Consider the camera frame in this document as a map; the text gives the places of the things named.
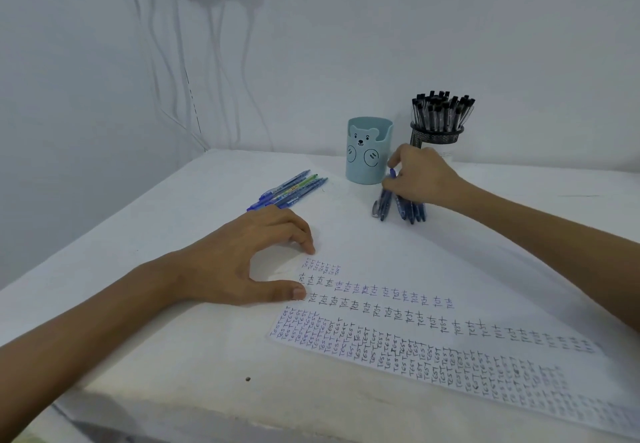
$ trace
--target skin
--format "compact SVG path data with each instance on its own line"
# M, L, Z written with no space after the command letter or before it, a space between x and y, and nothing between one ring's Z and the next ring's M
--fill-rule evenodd
M640 330L640 245L494 196L461 179L432 149L402 145L384 187L417 203L451 209L496 230ZM308 224L269 206L133 269L86 302L0 348L0 443L168 306L197 300L243 305L300 300L304 286L249 278L253 255L293 241L315 252Z

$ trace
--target light blue bear pen holder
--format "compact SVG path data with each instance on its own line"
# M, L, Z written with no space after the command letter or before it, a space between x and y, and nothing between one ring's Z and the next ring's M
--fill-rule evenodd
M360 116L347 124L347 178L356 184L378 184L385 177L394 124L385 118Z

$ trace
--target pen holder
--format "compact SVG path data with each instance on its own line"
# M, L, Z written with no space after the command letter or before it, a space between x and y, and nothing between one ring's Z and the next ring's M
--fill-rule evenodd
M386 118L361 116L347 123L348 180L378 184L385 177L394 124Z
M465 131L465 127L461 126L457 132L427 132L415 123L411 124L411 144L414 147L422 148L422 144L429 144L440 154L447 163L453 159L452 146L458 141L458 135Z

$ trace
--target white sheet of paper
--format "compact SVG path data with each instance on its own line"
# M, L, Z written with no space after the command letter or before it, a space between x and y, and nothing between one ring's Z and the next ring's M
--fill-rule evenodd
M640 439L640 400L598 343L521 294L444 254L424 273L339 256L294 260L307 298L271 339Z

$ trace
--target person's left hand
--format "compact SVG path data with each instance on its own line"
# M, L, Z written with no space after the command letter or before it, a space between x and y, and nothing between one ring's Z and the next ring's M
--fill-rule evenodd
M178 278L175 289L182 300L230 305L302 300L306 291L298 282L258 282L249 277L254 254L288 241L295 241L306 253L316 252L306 221L290 209L268 206L245 213L200 241L155 262Z

